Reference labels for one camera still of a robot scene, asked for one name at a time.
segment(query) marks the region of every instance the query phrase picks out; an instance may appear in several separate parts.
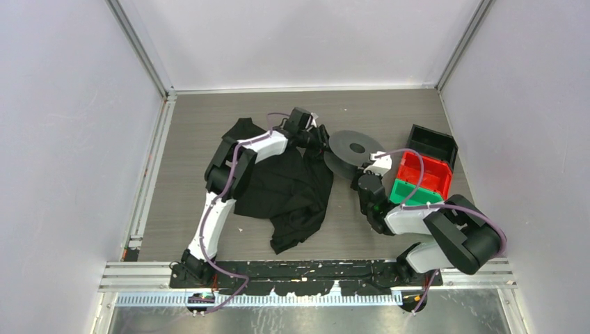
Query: black bin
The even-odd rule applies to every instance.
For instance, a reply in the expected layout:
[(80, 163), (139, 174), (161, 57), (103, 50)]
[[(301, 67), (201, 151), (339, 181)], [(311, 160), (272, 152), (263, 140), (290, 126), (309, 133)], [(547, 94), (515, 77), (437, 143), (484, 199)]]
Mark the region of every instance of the black bin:
[(407, 147), (427, 157), (446, 162), (451, 171), (455, 168), (458, 148), (453, 136), (414, 124)]

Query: black disc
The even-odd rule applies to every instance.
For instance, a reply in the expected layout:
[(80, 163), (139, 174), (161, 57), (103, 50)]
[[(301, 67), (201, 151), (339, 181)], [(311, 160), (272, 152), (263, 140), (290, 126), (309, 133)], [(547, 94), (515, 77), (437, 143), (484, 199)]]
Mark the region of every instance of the black disc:
[(326, 166), (334, 172), (334, 174), (345, 179), (352, 180), (357, 167), (340, 160), (332, 152), (324, 153), (324, 162)]
[(361, 166), (369, 161), (371, 153), (384, 151), (375, 139), (360, 132), (344, 130), (330, 136), (330, 149), (347, 164)]

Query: white wall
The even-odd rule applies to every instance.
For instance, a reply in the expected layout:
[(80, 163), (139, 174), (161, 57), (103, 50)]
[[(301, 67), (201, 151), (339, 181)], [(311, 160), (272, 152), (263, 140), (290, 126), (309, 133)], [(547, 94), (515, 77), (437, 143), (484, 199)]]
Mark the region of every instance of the white wall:
[(0, 332), (87, 333), (161, 100), (103, 0), (0, 4)]
[(588, 333), (590, 6), (496, 1), (443, 91), (537, 333)]
[(124, 1), (177, 90), (434, 86), (478, 3)]

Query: gray floor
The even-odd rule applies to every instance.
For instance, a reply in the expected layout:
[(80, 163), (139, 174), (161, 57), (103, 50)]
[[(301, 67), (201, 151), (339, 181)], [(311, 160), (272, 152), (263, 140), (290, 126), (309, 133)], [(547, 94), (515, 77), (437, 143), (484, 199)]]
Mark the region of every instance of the gray floor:
[[(367, 90), (304, 93), (182, 95), (178, 97), (147, 219), (140, 261), (180, 258), (197, 229), (205, 200), (203, 174), (223, 135), (239, 117), (266, 127), (265, 115), (302, 106), (319, 115), (329, 132), (352, 129), (373, 136), (385, 149), (405, 145), (413, 123), (450, 133), (435, 90)], [(386, 177), (392, 184), (395, 172)], [(451, 194), (471, 199), (457, 161)], [(421, 239), (376, 234), (358, 209), (349, 182), (335, 176), (326, 220), (305, 243), (279, 255), (272, 251), (270, 221), (230, 215), (220, 260), (393, 258)]]

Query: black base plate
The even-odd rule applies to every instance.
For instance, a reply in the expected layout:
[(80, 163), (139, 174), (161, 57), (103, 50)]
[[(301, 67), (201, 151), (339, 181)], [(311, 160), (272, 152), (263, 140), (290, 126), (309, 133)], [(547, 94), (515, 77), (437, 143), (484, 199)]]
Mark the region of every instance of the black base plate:
[[(425, 276), (418, 274), (411, 279), (396, 278), (394, 271), (383, 268), (394, 265), (385, 260), (319, 260), (319, 261), (218, 261), (217, 265), (233, 273), (250, 276), (250, 282), (242, 293), (249, 296), (267, 296), (274, 291), (279, 296), (293, 292), (297, 296), (327, 294), (338, 280), (342, 296), (374, 296), (391, 294), (394, 286), (423, 286)], [(438, 279), (434, 286), (442, 285)], [(217, 274), (213, 283), (220, 294), (232, 294), (243, 280)], [(170, 287), (198, 288), (188, 282), (170, 279)]]

